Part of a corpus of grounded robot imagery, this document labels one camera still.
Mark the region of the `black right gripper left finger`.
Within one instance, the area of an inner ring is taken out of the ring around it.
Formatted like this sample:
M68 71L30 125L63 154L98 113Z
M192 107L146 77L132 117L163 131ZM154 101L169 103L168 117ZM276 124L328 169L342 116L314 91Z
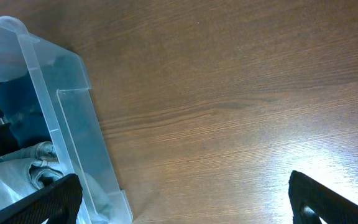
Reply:
M76 174L68 174L0 210L0 224L75 224L83 199Z

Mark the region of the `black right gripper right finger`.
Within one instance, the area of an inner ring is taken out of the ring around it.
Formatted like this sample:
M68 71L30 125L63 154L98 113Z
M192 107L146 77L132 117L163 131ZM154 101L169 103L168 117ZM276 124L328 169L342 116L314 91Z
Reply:
M358 205L311 177L294 170L288 183L293 224L358 223Z

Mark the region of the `light blue jeans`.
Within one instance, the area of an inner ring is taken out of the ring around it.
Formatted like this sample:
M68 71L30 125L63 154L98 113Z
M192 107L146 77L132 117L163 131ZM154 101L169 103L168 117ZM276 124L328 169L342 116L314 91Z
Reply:
M87 205L92 223L112 223L113 204L88 173L72 161L75 173L84 174L94 205ZM54 145L41 142L0 157L0 210L61 179L63 166Z

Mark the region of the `teal blue garment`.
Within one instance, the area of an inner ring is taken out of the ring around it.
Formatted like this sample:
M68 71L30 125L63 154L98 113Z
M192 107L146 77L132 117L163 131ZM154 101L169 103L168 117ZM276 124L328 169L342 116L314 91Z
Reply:
M40 70L40 78L26 74L0 84L0 108L20 144L51 138L62 164L73 169L73 161L104 190L116 189L82 59L60 55Z

